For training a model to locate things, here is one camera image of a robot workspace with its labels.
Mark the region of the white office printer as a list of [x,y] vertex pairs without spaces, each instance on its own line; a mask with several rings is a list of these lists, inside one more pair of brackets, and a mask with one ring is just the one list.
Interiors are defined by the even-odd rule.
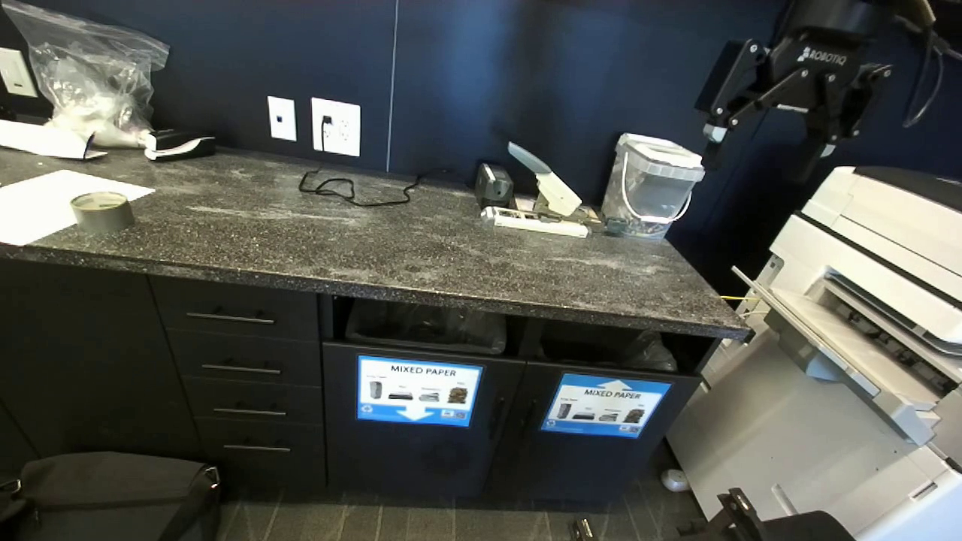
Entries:
[[962,178],[838,167],[770,244],[669,446],[700,511],[962,541]]

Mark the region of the plain black cabinet door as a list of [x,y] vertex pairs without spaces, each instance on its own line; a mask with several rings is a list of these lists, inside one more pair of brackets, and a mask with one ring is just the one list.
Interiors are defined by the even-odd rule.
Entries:
[[0,403],[42,456],[202,453],[142,274],[0,261]]

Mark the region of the grey tape roll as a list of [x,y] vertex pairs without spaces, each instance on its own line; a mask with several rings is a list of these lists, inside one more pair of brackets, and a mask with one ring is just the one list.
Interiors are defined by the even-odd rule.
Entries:
[[70,209],[77,226],[92,234],[109,234],[132,227],[135,215],[127,196],[118,192],[90,192],[73,198]]

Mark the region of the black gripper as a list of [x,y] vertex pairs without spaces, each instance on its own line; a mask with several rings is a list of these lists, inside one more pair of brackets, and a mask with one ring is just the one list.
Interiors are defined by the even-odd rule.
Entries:
[[865,59],[893,15],[894,0],[785,0],[769,49],[756,40],[722,48],[695,99],[706,116],[702,134],[722,144],[753,114],[813,99],[815,85],[805,116],[814,159],[858,138],[894,70]]

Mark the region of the clear plastic bag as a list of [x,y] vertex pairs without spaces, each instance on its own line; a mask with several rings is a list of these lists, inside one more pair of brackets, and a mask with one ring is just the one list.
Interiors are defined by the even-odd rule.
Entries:
[[39,92],[51,103],[45,126],[100,147],[142,148],[153,128],[152,73],[169,47],[150,35],[0,0],[26,41]]

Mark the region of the large white stapler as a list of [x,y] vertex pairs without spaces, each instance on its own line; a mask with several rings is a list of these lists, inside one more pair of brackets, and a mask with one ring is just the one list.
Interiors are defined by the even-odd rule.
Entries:
[[514,229],[539,234],[585,239],[599,218],[568,187],[549,165],[515,143],[508,143],[509,154],[527,168],[536,180],[538,195],[529,209],[519,206],[515,196],[511,208],[481,209],[480,218],[492,228]]

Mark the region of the white wall switch plate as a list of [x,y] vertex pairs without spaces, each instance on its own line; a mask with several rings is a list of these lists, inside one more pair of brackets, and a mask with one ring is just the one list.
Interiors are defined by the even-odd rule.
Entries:
[[38,97],[33,77],[21,51],[0,47],[0,78],[11,95]]

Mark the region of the black tape dispenser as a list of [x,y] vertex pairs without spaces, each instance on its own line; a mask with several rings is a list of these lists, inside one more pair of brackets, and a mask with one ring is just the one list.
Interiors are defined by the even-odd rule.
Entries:
[[216,137],[211,133],[182,129],[150,132],[144,141],[144,156],[165,163],[196,159],[216,154]]

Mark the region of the black stand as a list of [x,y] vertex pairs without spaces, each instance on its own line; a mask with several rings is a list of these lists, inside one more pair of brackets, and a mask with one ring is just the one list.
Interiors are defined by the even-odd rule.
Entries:
[[684,541],[856,541],[824,511],[763,520],[742,489],[718,496],[721,510],[711,519],[678,527]]

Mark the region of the black bag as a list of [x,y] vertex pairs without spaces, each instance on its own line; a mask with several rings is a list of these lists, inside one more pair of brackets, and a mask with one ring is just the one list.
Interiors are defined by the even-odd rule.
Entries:
[[217,541],[216,466],[121,452],[39,458],[0,482],[0,541]]

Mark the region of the white wall socket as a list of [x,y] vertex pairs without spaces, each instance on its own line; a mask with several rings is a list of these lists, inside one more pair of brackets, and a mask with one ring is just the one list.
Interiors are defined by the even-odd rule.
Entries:
[[362,109],[358,104],[313,97],[310,122],[314,150],[360,157]]

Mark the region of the black pencil sharpener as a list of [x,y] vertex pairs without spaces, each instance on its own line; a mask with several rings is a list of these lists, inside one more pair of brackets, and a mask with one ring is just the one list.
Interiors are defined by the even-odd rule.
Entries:
[[511,208],[514,181],[501,165],[481,163],[476,171],[474,192],[481,209]]

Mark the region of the drawer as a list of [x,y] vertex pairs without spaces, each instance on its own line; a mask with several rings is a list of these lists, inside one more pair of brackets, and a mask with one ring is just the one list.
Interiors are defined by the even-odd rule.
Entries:
[[[319,305],[312,292],[292,292],[201,280],[149,277],[166,328],[319,341]],[[186,318],[188,312],[276,319],[275,325],[248,325]]]
[[[236,482],[258,486],[326,486],[325,439],[321,425],[250,420],[195,420],[204,452]],[[226,451],[223,444],[289,446],[290,453]]]
[[[304,425],[324,422],[323,393],[317,387],[199,377],[186,377],[183,387],[192,413],[200,418]],[[282,410],[288,417],[224,416],[212,412],[216,407]]]
[[[268,337],[169,330],[168,342],[183,376],[223,378],[280,385],[320,387],[322,352],[319,343]],[[270,367],[282,376],[216,372],[202,364]]]

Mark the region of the bin with plastic liner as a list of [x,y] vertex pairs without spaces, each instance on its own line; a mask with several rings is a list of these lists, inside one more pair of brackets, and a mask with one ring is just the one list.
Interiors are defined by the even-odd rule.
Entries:
[[459,307],[356,299],[346,323],[346,340],[499,355],[507,346],[507,319],[501,314]]
[[676,373],[676,356],[654,330],[612,328],[586,323],[547,322],[540,335],[544,360],[623,370]]

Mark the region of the cabinet door with blue sign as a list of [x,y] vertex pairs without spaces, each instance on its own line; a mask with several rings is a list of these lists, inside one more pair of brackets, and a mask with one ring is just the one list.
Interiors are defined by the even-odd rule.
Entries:
[[[505,427],[503,486],[523,499],[615,499],[698,383],[691,374],[529,363]],[[533,398],[536,425],[522,440],[520,422]]]
[[324,343],[328,479],[402,497],[480,495],[522,360]]

